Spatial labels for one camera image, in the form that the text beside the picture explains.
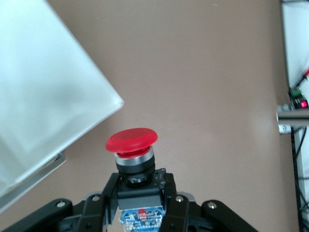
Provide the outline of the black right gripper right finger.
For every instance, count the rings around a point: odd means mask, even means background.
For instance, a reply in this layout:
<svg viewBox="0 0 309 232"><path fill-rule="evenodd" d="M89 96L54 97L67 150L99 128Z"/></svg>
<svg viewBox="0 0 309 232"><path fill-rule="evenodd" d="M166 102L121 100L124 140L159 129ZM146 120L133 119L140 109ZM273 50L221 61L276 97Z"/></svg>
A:
<svg viewBox="0 0 309 232"><path fill-rule="evenodd" d="M176 191L173 174L154 173L162 180L163 217L159 232L258 232L236 212L219 200L207 200L198 205Z"/></svg>

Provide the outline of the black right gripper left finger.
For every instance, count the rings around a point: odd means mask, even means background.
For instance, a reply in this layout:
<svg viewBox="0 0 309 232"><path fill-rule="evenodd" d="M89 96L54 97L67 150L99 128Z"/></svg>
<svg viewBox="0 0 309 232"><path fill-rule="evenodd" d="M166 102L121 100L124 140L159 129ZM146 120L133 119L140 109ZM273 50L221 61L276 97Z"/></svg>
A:
<svg viewBox="0 0 309 232"><path fill-rule="evenodd" d="M117 209L113 173L101 192L90 193L77 205L68 199L55 199L1 232L107 232Z"/></svg>

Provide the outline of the red mushroom push button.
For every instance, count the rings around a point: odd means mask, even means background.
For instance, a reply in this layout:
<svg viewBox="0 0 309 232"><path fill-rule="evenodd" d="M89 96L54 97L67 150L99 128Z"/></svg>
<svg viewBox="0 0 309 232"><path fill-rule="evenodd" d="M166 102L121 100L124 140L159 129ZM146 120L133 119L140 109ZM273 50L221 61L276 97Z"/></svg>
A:
<svg viewBox="0 0 309 232"><path fill-rule="evenodd" d="M159 232L166 214L167 173L155 167L157 139L152 129L133 128L112 135L105 144L118 170L109 180L110 200L120 212L124 232Z"/></svg>

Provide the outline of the white drawer cabinet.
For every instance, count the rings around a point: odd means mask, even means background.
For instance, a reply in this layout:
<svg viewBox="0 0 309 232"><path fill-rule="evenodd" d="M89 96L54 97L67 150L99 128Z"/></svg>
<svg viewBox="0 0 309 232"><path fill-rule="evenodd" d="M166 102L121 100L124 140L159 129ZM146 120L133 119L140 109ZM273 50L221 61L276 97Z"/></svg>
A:
<svg viewBox="0 0 309 232"><path fill-rule="evenodd" d="M46 0L0 0L0 214L123 104Z"/></svg>

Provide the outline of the circuit board with red display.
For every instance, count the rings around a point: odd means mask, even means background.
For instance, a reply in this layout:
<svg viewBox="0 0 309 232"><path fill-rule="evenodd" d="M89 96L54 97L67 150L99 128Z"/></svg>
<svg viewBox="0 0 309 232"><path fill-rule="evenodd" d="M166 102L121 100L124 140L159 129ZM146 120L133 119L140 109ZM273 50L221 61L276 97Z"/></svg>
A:
<svg viewBox="0 0 309 232"><path fill-rule="evenodd" d="M307 98L302 93L300 88L290 88L289 89L289 97L292 104L293 109L306 109L309 108L309 103L307 101Z"/></svg>

